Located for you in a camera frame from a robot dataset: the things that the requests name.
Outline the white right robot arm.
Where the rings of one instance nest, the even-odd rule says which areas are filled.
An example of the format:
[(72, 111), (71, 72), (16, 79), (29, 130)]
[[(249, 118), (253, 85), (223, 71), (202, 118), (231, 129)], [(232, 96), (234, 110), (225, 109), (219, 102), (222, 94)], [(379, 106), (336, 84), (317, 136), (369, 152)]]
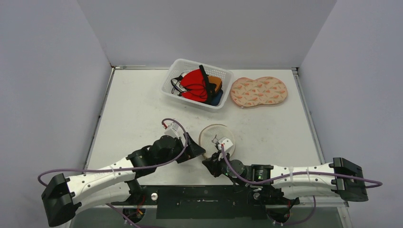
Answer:
[(345, 158), (333, 158), (332, 162), (317, 166), (283, 167), (245, 165), (240, 160), (230, 161), (216, 152), (202, 164), (214, 177), (224, 175), (234, 184), (266, 191), (269, 199), (276, 204), (285, 199), (311, 196), (368, 201), (362, 167)]

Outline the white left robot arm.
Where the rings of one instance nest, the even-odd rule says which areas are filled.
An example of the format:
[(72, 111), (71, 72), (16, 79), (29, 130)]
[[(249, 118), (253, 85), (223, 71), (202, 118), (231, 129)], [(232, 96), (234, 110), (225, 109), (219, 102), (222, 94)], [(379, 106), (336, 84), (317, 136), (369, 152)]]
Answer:
[(41, 195), (48, 225), (65, 224), (79, 212), (99, 205), (142, 202), (147, 197), (138, 178), (154, 173), (157, 165), (171, 160), (186, 162), (206, 152), (188, 133), (184, 138), (182, 141), (178, 136), (163, 135), (152, 145), (95, 172), (69, 177), (62, 173), (55, 175)]

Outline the white round mesh laundry bag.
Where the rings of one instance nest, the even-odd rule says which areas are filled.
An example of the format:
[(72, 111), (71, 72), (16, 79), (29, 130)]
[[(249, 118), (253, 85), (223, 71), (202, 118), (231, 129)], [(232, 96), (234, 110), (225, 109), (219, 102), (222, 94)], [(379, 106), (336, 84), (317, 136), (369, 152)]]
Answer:
[(204, 159), (210, 158), (217, 152), (216, 146), (223, 143), (225, 139), (230, 140), (233, 146), (225, 149), (230, 157), (234, 154), (236, 148), (236, 140), (231, 130), (223, 124), (211, 124), (205, 127), (199, 135), (199, 145), (206, 150), (203, 154)]

